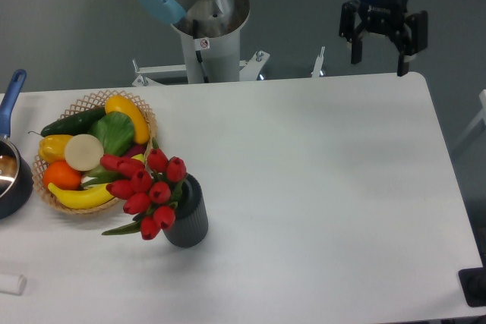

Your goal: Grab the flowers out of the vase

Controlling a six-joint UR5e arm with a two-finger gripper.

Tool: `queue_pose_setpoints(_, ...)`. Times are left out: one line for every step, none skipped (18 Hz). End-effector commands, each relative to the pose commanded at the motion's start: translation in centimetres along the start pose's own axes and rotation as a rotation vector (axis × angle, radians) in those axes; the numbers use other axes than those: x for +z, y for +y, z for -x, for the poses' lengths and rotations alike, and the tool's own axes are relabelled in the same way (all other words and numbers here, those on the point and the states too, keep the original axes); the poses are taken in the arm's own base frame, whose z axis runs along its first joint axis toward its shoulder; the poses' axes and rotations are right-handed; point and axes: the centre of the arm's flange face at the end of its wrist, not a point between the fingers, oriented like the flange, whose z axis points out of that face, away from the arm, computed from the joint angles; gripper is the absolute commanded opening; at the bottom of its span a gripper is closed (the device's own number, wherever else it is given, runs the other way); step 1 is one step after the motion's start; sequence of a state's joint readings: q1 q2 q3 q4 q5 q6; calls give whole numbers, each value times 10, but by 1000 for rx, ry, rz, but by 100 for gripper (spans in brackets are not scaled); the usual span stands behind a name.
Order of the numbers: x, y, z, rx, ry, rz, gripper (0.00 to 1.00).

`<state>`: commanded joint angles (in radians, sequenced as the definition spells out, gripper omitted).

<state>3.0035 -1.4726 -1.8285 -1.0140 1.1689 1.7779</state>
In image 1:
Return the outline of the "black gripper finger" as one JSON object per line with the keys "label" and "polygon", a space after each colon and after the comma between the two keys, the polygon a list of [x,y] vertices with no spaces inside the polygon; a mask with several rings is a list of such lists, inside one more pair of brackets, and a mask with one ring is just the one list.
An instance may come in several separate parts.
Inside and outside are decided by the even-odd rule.
{"label": "black gripper finger", "polygon": [[392,17],[388,38],[399,53],[396,74],[405,76],[411,59],[428,47],[428,12]]}
{"label": "black gripper finger", "polygon": [[367,31],[368,24],[368,14],[358,0],[350,0],[342,4],[339,36],[346,39],[351,46],[352,64],[358,64],[362,60],[362,37]]}

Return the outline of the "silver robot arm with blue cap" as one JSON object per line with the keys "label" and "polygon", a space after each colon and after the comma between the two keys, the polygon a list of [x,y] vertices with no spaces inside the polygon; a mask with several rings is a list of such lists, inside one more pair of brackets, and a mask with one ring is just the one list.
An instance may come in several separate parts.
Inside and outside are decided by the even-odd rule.
{"label": "silver robot arm with blue cap", "polygon": [[[249,80],[264,59],[254,56],[240,65],[240,30],[250,14],[249,0],[138,0],[159,22],[179,33],[188,80],[191,83]],[[342,4],[339,36],[351,47],[351,63],[362,57],[362,37],[374,33],[387,37],[399,53],[397,75],[428,47],[428,13],[411,14],[408,0],[350,0]]]}

